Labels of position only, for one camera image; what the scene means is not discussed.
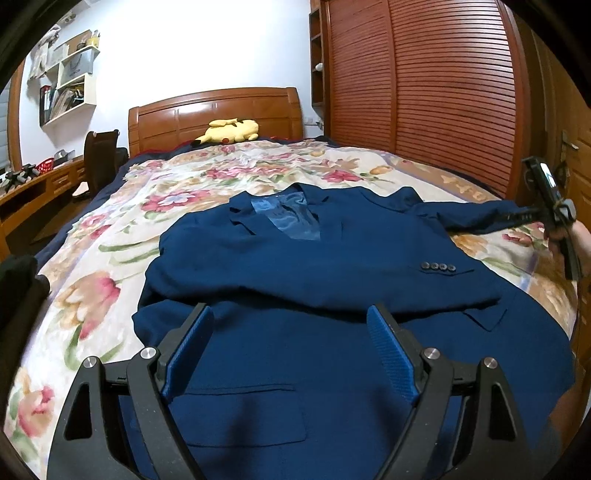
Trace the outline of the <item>right hand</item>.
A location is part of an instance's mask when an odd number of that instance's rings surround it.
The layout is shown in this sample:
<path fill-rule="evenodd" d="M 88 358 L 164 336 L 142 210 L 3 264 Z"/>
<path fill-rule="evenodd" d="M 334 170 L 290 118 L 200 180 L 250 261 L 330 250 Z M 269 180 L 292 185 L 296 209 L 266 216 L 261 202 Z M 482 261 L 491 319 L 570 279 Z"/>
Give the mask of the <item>right hand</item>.
<path fill-rule="evenodd" d="M 560 244 L 567 240 L 573 247 L 578 260 L 580 277 L 590 275 L 591 234 L 587 227 L 579 220 L 567 227 L 545 230 L 545 239 L 552 254 L 556 268 L 561 273 L 566 273 L 567 258 L 563 255 Z"/>

